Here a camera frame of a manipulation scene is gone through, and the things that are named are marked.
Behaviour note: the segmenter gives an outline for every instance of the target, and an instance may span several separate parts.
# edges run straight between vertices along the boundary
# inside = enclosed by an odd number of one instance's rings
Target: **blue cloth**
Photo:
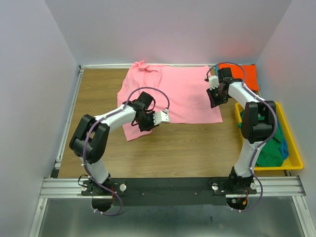
[[[278,121],[278,119],[277,119],[277,126],[280,128],[280,132],[281,132],[281,135],[283,137],[283,140],[281,142],[279,150],[280,150],[280,153],[281,153],[283,159],[286,159],[286,158],[288,158],[288,147],[287,147],[287,142],[286,142],[286,139],[285,139],[283,131],[282,131],[281,124]]]

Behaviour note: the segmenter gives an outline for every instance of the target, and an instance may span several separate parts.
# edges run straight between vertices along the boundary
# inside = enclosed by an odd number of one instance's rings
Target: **gray floor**
[[[303,237],[291,197],[265,197],[256,209],[236,213],[226,206],[124,207],[107,217],[88,199],[48,201],[41,237]]]

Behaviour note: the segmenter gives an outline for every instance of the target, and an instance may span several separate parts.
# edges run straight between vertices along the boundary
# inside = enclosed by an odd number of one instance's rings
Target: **crumpled pink fabric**
[[[125,102],[130,93],[142,86],[151,86],[162,90],[170,100],[171,123],[217,123],[223,122],[219,107],[211,108],[204,81],[208,66],[171,67],[165,65],[146,65],[144,61],[135,62],[128,70],[118,93],[118,106]],[[150,89],[139,90],[131,101],[137,99],[142,91],[156,100],[155,111],[163,111],[167,100],[160,92]],[[128,141],[151,133],[140,132],[138,126],[123,125]]]

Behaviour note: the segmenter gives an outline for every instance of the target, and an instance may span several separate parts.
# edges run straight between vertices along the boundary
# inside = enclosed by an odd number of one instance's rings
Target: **green cloth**
[[[279,150],[283,136],[279,127],[277,127],[276,133],[269,142],[267,142],[262,148],[259,157],[257,159],[257,166],[261,167],[279,167],[283,164],[283,157]]]

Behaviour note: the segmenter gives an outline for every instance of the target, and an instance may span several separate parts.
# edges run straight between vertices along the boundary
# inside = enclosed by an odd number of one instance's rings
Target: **metal frame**
[[[170,66],[199,66],[199,65],[187,65],[187,64],[167,64]],[[71,108],[66,121],[66,126],[63,133],[63,138],[60,144],[60,148],[56,157],[55,169],[60,168],[70,123],[74,113],[74,108],[77,100],[77,95],[83,75],[84,68],[129,68],[131,64],[106,64],[106,65],[85,65],[80,67],[78,81],[75,87]],[[299,176],[295,177],[259,177],[261,180],[265,197],[281,197],[292,196],[297,210],[304,234],[306,237],[315,237],[316,231],[313,224],[310,212],[305,202],[305,191]],[[78,186],[77,179],[54,179],[48,178],[43,180],[42,188],[39,195],[39,201],[32,222],[29,237],[38,237],[40,234],[40,227],[43,222],[46,206],[50,198],[112,198],[111,196],[103,197],[83,197],[81,196],[81,189]],[[252,195],[257,197],[260,194],[259,183],[255,180],[257,185],[258,194]],[[236,197],[234,195],[226,195],[227,198]]]

